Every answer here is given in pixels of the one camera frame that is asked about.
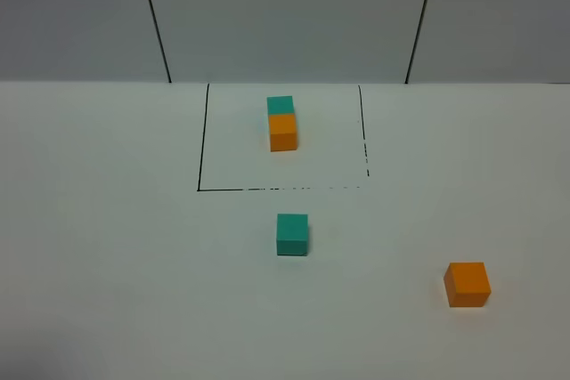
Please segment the template orange block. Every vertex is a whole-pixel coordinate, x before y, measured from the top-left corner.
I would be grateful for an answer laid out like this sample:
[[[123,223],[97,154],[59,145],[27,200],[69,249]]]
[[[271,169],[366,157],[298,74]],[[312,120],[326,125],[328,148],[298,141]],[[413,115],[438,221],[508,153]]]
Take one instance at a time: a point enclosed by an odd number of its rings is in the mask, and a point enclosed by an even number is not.
[[[297,149],[297,120],[294,113],[269,115],[268,125],[271,152]]]

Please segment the template teal block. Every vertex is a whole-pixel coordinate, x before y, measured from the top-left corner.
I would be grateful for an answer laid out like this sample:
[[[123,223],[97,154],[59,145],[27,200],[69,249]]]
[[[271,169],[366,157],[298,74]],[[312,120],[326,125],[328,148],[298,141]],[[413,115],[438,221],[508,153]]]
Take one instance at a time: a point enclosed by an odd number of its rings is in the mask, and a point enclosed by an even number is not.
[[[290,115],[295,113],[292,96],[272,96],[266,98],[267,115]]]

